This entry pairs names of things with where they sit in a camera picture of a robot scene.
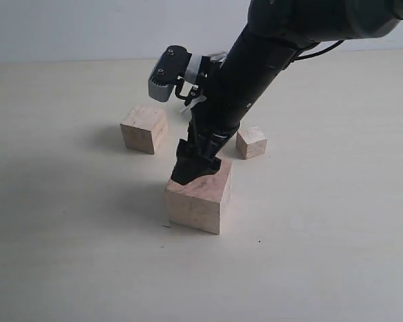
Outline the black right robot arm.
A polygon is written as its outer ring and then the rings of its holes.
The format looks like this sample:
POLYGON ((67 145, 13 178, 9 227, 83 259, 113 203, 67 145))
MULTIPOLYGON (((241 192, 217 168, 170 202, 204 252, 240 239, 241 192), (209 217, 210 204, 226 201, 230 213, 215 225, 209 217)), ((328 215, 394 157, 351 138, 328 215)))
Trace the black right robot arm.
POLYGON ((403 1, 252 1, 248 21, 223 62, 191 93, 188 137, 177 146, 173 181, 220 169, 218 152, 275 77, 322 42, 381 38, 403 20, 403 1))

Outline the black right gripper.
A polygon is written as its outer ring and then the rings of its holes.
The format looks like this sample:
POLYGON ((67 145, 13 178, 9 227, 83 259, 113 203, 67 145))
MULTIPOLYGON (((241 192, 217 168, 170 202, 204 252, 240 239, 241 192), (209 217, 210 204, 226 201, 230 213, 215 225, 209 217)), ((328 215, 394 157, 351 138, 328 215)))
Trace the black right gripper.
POLYGON ((207 56, 191 58, 186 80, 199 92, 191 102, 188 138, 179 140, 171 173, 171 180, 180 185, 220 170, 216 154, 255 102, 255 58, 228 55, 223 62, 207 56))

